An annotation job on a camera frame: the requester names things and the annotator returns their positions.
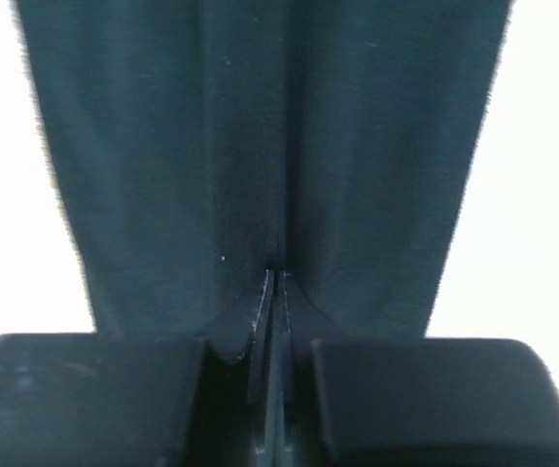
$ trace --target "dark gray fabric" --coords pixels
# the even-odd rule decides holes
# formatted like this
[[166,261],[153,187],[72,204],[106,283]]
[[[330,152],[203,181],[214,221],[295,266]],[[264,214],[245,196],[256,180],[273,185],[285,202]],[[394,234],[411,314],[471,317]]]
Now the dark gray fabric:
[[264,268],[422,336],[507,0],[19,0],[97,327],[198,330]]

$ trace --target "white background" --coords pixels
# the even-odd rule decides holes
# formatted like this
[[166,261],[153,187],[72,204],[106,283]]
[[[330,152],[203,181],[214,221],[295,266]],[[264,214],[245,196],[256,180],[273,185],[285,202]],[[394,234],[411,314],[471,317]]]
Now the white background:
[[[0,0],[0,333],[91,331],[31,86]],[[429,334],[526,341],[559,386],[559,0],[513,8]]]

